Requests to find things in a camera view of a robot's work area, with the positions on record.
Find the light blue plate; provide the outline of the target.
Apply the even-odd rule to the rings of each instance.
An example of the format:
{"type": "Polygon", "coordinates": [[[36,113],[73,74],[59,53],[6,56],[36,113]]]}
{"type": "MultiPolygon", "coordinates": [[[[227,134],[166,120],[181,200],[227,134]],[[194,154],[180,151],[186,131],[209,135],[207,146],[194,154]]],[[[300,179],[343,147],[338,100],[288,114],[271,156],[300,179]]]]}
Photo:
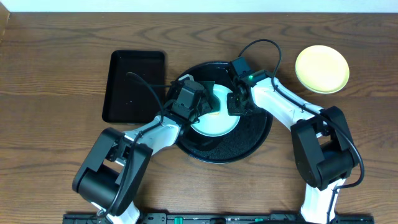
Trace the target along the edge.
{"type": "Polygon", "coordinates": [[[220,103],[220,110],[200,116],[199,122],[191,125],[197,133],[208,137],[223,136],[231,132],[239,123],[239,116],[228,114],[227,96],[232,91],[219,84],[214,84],[213,94],[220,103]]]}

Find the yellow plate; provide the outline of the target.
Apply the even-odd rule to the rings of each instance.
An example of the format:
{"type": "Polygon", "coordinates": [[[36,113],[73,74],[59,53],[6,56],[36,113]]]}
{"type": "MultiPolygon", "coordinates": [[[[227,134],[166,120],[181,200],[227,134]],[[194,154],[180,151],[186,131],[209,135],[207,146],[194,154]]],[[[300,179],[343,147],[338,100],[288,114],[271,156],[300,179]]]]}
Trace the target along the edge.
{"type": "Polygon", "coordinates": [[[339,51],[325,45],[313,45],[297,56],[295,73],[308,90],[332,94],[342,90],[347,84],[349,65],[339,51]]]}

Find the green yellow sponge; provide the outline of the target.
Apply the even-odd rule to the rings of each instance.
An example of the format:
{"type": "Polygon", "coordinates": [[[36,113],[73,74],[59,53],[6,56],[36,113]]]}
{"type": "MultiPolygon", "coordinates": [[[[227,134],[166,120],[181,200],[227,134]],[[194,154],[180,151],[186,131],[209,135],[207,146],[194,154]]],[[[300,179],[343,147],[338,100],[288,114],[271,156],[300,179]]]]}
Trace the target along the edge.
{"type": "Polygon", "coordinates": [[[199,103],[200,115],[215,113],[220,111],[220,100],[214,94],[215,81],[199,81],[204,87],[199,103]]]}

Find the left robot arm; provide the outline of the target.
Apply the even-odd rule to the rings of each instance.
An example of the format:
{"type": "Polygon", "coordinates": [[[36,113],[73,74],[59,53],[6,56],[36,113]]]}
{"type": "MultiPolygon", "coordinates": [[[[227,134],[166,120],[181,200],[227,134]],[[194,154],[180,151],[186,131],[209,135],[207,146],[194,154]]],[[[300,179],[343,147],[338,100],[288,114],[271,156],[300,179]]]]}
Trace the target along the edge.
{"type": "Polygon", "coordinates": [[[219,108],[214,81],[185,75],[173,81],[177,97],[160,106],[150,123],[132,131],[104,129],[72,183],[72,189],[98,208],[88,223],[135,223],[139,210],[133,199],[150,158],[175,144],[201,115],[219,108]]]}

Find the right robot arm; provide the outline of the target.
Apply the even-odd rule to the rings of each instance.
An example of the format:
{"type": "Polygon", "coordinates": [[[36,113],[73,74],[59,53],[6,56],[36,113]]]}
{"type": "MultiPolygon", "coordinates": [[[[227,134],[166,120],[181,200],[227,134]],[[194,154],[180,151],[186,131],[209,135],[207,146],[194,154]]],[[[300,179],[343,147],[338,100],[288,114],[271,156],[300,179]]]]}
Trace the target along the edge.
{"type": "Polygon", "coordinates": [[[286,89],[266,70],[233,72],[234,93],[228,98],[230,115],[265,110],[290,130],[295,163],[306,182],[300,214],[306,222],[333,223],[335,204],[345,180],[355,167],[364,172],[363,160],[354,145],[343,112],[332,106],[313,105],[286,89]]]}

